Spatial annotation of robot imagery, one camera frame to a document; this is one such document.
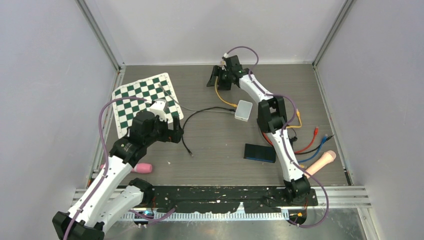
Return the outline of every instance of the pink object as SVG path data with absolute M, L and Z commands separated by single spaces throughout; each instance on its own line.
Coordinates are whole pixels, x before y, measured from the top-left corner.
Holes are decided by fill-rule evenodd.
M 314 175 L 325 165 L 332 163 L 336 156 L 336 153 L 332 150 L 324 152 L 324 154 L 316 162 L 306 169 L 306 172 L 310 175 Z
M 138 173 L 138 174 L 149 174 L 153 170 L 153 166 L 150 163 L 138 163 L 135 165 L 135 167 L 131 170 L 132 173 Z

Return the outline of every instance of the gray floor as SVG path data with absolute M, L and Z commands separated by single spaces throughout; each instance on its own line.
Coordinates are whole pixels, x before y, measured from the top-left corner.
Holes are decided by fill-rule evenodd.
M 122 84 L 169 73 L 181 104 L 193 109 L 226 107 L 214 89 L 206 87 L 211 71 L 210 65 L 128 66 Z M 311 65 L 259 65 L 254 74 L 265 88 L 274 93 L 289 95 L 296 102 L 303 127 L 296 129 L 298 141 L 294 143 L 295 151 L 309 144 L 316 126 L 319 127 L 319 133 L 312 148 L 319 145 L 324 134 L 332 134 Z M 247 93 L 235 85 L 231 91 L 222 91 L 221 96 L 232 103 L 238 103 L 239 100 L 252 101 Z M 286 108 L 287 115 L 291 116 L 293 108 L 288 101 Z M 191 113 L 183 109 L 181 125 Z M 262 163 L 243 159 L 245 143 L 267 146 L 260 135 L 256 116 L 255 105 L 248 122 L 237 120 L 227 113 L 202 112 L 193 116 L 185 127 L 184 139 L 194 157 L 190 157 L 182 143 L 156 142 L 140 160 L 140 163 L 152 164 L 153 172 L 131 173 L 122 184 L 126 185 L 138 177 L 153 185 L 283 185 L 278 162 Z M 107 138 L 109 150 L 117 139 L 113 121 Z M 327 150 L 337 152 L 334 140 L 326 142 L 321 151 Z M 311 155 L 299 155 L 297 159 L 303 160 Z M 311 160 L 304 165 L 309 166 L 313 162 Z M 347 185 L 339 157 L 316 173 L 316 177 L 326 186 Z
M 305 225 L 323 217 L 323 210 L 308 209 Z M 105 240 L 365 240 L 356 209 L 331 209 L 321 225 L 302 229 L 283 220 L 162 222 L 137 228 L 133 222 L 117 222 Z

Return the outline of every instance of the gray wall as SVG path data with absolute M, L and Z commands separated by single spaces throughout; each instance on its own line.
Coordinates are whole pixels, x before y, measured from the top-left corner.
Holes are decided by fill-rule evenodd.
M 423 239 L 424 1 L 356 1 L 318 65 L 385 239 Z
M 89 2 L 127 65 L 164 65 L 215 64 L 239 45 L 255 49 L 262 64 L 311 63 L 345 0 Z M 237 54 L 256 61 L 247 50 Z
M 57 239 L 115 70 L 73 0 L 0 3 L 1 239 Z

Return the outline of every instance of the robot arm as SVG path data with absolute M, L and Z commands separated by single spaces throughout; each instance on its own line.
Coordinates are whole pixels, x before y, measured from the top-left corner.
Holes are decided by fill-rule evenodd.
M 95 190 L 105 174 L 100 171 L 84 195 L 67 212 L 58 211 L 53 217 L 53 226 L 60 239 L 64 238 L 66 229 L 78 210 L 82 210 L 68 235 L 68 240 L 102 240 L 109 228 L 128 210 L 141 204 L 150 203 L 154 197 L 150 183 L 136 178 L 114 200 L 110 196 L 127 176 L 138 161 L 146 155 L 147 147 L 156 141 L 178 143 L 183 130 L 178 117 L 173 118 L 173 129 L 168 129 L 165 119 L 167 103 L 157 100 L 149 111 L 140 111 L 132 120 L 128 133 L 118 139 L 110 151 L 109 168 L 103 182 Z M 80 209 L 82 202 L 89 196 L 87 204 Z
M 298 165 L 295 153 L 291 147 L 287 129 L 286 106 L 282 96 L 273 95 L 255 75 L 248 75 L 248 68 L 242 67 L 237 55 L 223 58 L 224 66 L 214 66 L 207 87 L 214 87 L 217 82 L 219 90 L 230 90 L 232 84 L 246 91 L 257 104 L 257 124 L 260 130 L 272 141 L 283 171 L 285 200 L 302 201 L 310 193 L 311 186 L 307 177 L 294 164 Z

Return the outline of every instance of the checkerboard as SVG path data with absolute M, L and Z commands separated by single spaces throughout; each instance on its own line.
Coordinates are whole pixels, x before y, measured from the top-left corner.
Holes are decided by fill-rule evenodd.
M 127 134 L 127 128 L 133 123 L 133 118 L 136 114 L 144 109 L 149 110 L 150 103 L 156 99 L 165 99 L 168 102 L 168 109 L 165 111 L 168 123 L 173 122 L 173 116 L 183 119 L 184 116 L 180 106 L 159 87 L 159 84 L 178 102 L 168 73 L 140 79 L 122 85 L 113 91 L 112 99 L 138 97 L 148 101 L 126 99 L 113 103 L 113 113 L 115 115 L 116 130 L 119 138 Z

